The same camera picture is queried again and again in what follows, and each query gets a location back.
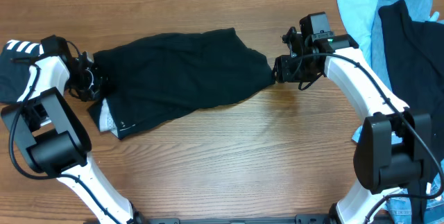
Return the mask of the black shorts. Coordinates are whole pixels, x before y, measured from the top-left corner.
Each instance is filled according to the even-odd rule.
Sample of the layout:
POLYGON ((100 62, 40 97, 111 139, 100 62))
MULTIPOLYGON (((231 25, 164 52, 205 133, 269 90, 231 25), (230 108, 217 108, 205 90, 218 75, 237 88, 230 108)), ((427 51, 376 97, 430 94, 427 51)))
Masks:
POLYGON ((119 139, 201 108, 238 103, 272 85, 266 56, 235 29, 164 33, 94 54, 106 82, 89 115, 119 139))

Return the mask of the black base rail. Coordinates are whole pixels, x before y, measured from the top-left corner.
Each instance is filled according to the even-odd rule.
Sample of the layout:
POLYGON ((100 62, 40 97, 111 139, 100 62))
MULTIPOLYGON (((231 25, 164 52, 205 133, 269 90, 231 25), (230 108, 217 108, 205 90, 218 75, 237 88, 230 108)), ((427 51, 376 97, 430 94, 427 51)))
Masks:
POLYGON ((261 218, 148 218, 148 224, 324 224, 327 214, 297 214, 294 217, 261 217, 261 218))

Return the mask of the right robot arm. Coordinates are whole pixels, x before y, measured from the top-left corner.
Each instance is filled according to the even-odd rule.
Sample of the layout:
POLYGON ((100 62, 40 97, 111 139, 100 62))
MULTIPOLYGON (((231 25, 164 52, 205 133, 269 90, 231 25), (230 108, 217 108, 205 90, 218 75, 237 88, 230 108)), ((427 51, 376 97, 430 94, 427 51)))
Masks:
POLYGON ((425 190, 414 187, 430 174, 430 116, 414 112, 395 96, 349 35, 299 33, 291 27, 282 41, 290 53, 276 58, 273 78, 305 90, 324 76, 340 88, 362 122, 352 188, 328 214, 299 214, 295 222, 372 223, 382 204, 402 189, 412 198, 424 197, 425 190))

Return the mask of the blue denim jeans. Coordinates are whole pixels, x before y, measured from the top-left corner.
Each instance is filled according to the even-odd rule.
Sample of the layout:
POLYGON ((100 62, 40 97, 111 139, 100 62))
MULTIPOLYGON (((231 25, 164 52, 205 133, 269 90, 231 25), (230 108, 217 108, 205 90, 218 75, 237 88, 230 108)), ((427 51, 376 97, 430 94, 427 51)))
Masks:
POLYGON ((443 25, 429 21, 433 0, 379 0, 372 68, 412 110, 432 118, 431 150, 443 160, 443 25))

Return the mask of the light blue shirt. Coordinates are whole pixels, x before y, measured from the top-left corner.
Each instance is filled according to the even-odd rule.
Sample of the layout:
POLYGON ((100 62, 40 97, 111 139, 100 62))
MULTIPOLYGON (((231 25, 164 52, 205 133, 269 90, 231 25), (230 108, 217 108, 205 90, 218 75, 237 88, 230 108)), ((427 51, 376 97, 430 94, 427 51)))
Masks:
POLYGON ((365 61, 372 66, 371 31, 379 0, 336 0, 344 28, 359 45, 365 61))

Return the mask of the folded black shirt white letters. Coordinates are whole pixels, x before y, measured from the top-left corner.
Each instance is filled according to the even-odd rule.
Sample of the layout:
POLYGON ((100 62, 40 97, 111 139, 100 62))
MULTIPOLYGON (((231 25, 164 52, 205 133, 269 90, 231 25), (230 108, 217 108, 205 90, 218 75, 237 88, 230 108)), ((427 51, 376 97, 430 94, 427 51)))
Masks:
POLYGON ((1 52, 1 103, 15 103, 24 93, 30 78, 29 66, 13 62, 17 58, 33 58, 43 53, 41 44, 8 40, 1 52))

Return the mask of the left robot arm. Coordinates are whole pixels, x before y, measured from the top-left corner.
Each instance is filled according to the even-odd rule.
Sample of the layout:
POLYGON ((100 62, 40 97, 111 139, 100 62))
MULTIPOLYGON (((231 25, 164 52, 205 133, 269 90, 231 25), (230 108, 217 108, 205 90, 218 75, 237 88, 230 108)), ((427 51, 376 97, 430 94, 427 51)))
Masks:
POLYGON ((88 133, 62 95, 69 78, 62 59, 47 53, 11 62, 26 65, 31 74, 17 102, 1 111, 15 169, 32 180, 65 184, 99 223, 145 223, 94 161, 88 133))

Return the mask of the black garment in pile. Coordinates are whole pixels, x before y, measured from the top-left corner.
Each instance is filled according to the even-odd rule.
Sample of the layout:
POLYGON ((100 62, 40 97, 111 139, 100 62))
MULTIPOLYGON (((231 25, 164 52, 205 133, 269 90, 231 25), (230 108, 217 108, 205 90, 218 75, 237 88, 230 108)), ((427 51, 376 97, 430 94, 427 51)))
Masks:
POLYGON ((378 10, 393 93, 432 118, 434 157, 443 161, 443 25, 414 21, 405 0, 378 10))

